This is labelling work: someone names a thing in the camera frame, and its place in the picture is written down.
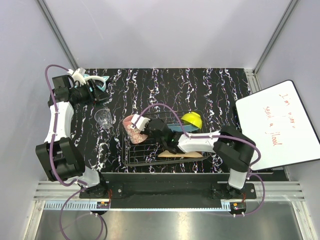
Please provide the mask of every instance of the cable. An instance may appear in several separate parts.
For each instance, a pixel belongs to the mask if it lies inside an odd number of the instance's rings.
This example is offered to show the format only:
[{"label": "cable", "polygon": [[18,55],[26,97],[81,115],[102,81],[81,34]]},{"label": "cable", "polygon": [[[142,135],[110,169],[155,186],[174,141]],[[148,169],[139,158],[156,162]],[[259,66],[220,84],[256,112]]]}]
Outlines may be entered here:
[{"label": "cable", "polygon": [[246,197],[247,197],[247,196],[246,196],[246,193],[244,193],[244,194],[243,194],[243,199],[242,199],[242,201],[241,201],[242,203],[245,203]]},{"label": "cable", "polygon": [[251,211],[249,213],[246,213],[245,215],[252,215],[252,214],[256,213],[262,207],[262,205],[265,202],[265,198],[266,198],[266,186],[265,186],[264,181],[262,180],[262,178],[258,174],[255,174],[255,173],[250,173],[249,176],[250,177],[251,176],[255,176],[261,182],[261,185],[262,185],[262,199],[261,199],[261,202],[260,202],[259,206],[255,210],[253,210],[253,211]]},{"label": "cable", "polygon": [[149,110],[150,108],[152,107],[155,107],[155,106],[163,106],[167,109],[169,109],[173,115],[175,116],[175,118],[177,119],[181,129],[182,129],[182,132],[184,135],[186,135],[188,138],[190,139],[209,139],[209,138],[222,138],[222,139],[230,139],[230,140],[234,140],[234,141],[238,141],[238,142],[241,142],[241,143],[244,143],[244,144],[247,144],[249,145],[250,147],[252,147],[257,153],[258,153],[258,157],[255,161],[253,161],[252,163],[250,163],[249,167],[251,167],[253,164],[256,164],[260,159],[261,159],[261,152],[260,150],[255,146],[253,145],[251,142],[248,142],[246,140],[243,140],[241,138],[238,138],[238,137],[234,137],[234,136],[226,136],[226,135],[211,135],[211,136],[189,136],[188,133],[186,132],[180,118],[178,117],[178,115],[176,114],[176,112],[171,108],[169,107],[168,105],[166,104],[163,104],[163,103],[155,103],[155,104],[152,104],[150,106],[147,106],[142,112],[141,114],[139,115],[139,117],[137,118],[137,120],[135,121],[135,123],[133,124],[133,127],[136,127],[136,124],[138,123],[139,119],[142,117],[142,115],[147,111]]},{"label": "cable", "polygon": [[[64,227],[63,227],[63,230],[66,230],[67,228],[69,228],[69,227],[71,227],[73,224],[75,224],[78,220],[80,220],[80,219],[82,219],[83,217],[86,217],[86,216],[88,216],[88,215],[91,215],[91,213],[89,212],[89,213],[82,214],[82,215],[78,216],[73,222],[69,223],[67,226],[64,226]],[[53,232],[60,232],[60,227],[59,227],[58,230],[56,230],[56,229],[53,229],[53,227],[51,226],[51,230],[52,230]]]},{"label": "cable", "polygon": [[102,221],[103,221],[103,225],[104,225],[104,228],[105,228],[105,235],[104,235],[103,240],[106,240],[107,236],[108,236],[108,226],[107,226],[107,223],[106,223],[106,221],[105,221],[105,219],[103,217],[102,217]]},{"label": "cable", "polygon": [[[59,218],[59,227],[60,227],[60,231],[63,235],[63,237],[66,239],[66,240],[71,240],[70,238],[67,237],[65,231],[64,231],[64,228],[62,227],[62,213],[64,211],[64,208],[66,207],[67,203],[70,201],[70,199],[72,199],[75,195],[79,194],[80,192],[83,192],[85,191],[87,188],[83,188],[83,189],[80,189],[79,191],[76,191],[74,194],[72,194],[63,204],[61,210],[60,210],[60,218]],[[96,217],[99,217],[100,218],[100,221],[101,221],[101,230],[100,230],[100,233],[98,235],[98,237],[95,239],[95,240],[98,240],[101,235],[102,235],[102,232],[104,230],[104,219],[102,218],[102,216],[100,216],[99,214],[95,214]]]},{"label": "cable", "polygon": [[72,82],[73,87],[76,86],[76,85],[75,85],[75,80],[73,79],[73,77],[70,76],[70,75],[67,75],[67,77],[68,77],[68,79],[70,79],[70,81]]},{"label": "cable", "polygon": [[80,86],[80,82],[79,82],[78,80],[76,80],[76,81],[74,82],[74,84],[75,84],[75,86],[77,86],[77,87]]}]

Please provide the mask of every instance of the gray wall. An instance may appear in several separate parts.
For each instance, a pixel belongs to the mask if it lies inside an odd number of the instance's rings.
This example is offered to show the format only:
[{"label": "gray wall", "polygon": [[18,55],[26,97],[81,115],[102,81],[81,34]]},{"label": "gray wall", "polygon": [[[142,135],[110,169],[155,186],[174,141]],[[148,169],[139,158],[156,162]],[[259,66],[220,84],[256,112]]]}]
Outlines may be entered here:
[{"label": "gray wall", "polygon": [[[258,73],[262,88],[291,79],[320,135],[320,1],[302,0]],[[289,167],[300,181],[313,224],[320,237],[320,161]]]},{"label": "gray wall", "polygon": [[44,70],[69,64],[36,1],[0,1],[0,22],[0,236],[18,240],[45,176],[35,154],[50,122]]},{"label": "gray wall", "polygon": [[290,0],[46,0],[85,68],[253,68]]}]

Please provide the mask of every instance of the teal object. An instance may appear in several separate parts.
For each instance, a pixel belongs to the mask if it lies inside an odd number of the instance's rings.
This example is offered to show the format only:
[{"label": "teal object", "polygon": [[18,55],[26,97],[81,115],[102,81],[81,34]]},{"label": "teal object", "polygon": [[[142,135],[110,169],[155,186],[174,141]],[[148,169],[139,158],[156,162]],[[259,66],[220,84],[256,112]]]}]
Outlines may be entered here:
[{"label": "teal object", "polygon": [[[86,78],[86,77],[89,77],[90,75],[88,74],[84,74],[83,77]],[[104,83],[103,83],[103,86],[98,86],[97,87],[101,90],[101,91],[105,91],[107,89],[107,84],[106,84],[106,81],[109,79],[109,76],[103,76],[102,77],[104,79]]]},{"label": "teal object", "polygon": [[[182,129],[179,123],[172,123],[172,124],[167,124],[167,126],[169,127],[169,129],[171,129],[174,132],[178,132],[178,133],[182,133]],[[187,133],[192,133],[194,131],[199,130],[198,127],[192,125],[192,124],[188,124],[188,125],[183,125],[184,130]]]}]

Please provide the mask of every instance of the red handwritten text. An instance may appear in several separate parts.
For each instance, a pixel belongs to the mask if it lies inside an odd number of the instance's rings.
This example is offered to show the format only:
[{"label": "red handwritten text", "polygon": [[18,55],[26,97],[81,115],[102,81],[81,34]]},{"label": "red handwritten text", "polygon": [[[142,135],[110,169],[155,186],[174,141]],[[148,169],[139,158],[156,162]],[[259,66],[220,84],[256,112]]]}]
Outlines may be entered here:
[{"label": "red handwritten text", "polygon": [[286,104],[286,106],[290,105],[290,102],[288,101],[288,98],[289,98],[288,94],[286,94],[286,95],[279,94],[279,96],[282,97],[282,99],[284,99],[284,103]]},{"label": "red handwritten text", "polygon": [[264,132],[265,134],[271,135],[273,146],[282,145],[282,143],[278,142],[278,137],[280,136],[280,132]]},{"label": "red handwritten text", "polygon": [[295,119],[294,119],[294,117],[292,116],[292,113],[291,113],[291,112],[289,112],[288,115],[289,115],[290,123],[293,124],[292,127],[295,129],[295,128],[296,128],[296,126],[295,126]]},{"label": "red handwritten text", "polygon": [[265,115],[268,117],[268,119],[274,117],[270,112],[270,107],[267,106],[266,108],[263,108],[263,109],[264,109]]}]

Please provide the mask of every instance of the black marble table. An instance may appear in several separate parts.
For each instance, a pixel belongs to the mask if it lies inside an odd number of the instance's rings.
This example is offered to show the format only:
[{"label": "black marble table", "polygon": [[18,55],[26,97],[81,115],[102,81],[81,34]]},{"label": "black marble table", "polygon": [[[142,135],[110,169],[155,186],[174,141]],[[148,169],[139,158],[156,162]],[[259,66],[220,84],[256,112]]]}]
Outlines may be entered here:
[{"label": "black marble table", "polygon": [[[240,68],[140,68],[88,69],[87,74],[110,76],[109,98],[99,104],[78,104],[71,123],[71,139],[84,156],[85,164],[100,172],[117,173],[220,173],[222,161],[208,159],[166,165],[128,167],[122,162],[122,121],[155,103],[175,111],[203,112],[211,132],[224,125],[239,127],[233,107],[250,94],[246,74]],[[95,113],[109,108],[113,126],[105,130]],[[163,111],[162,107],[151,112]]]}]

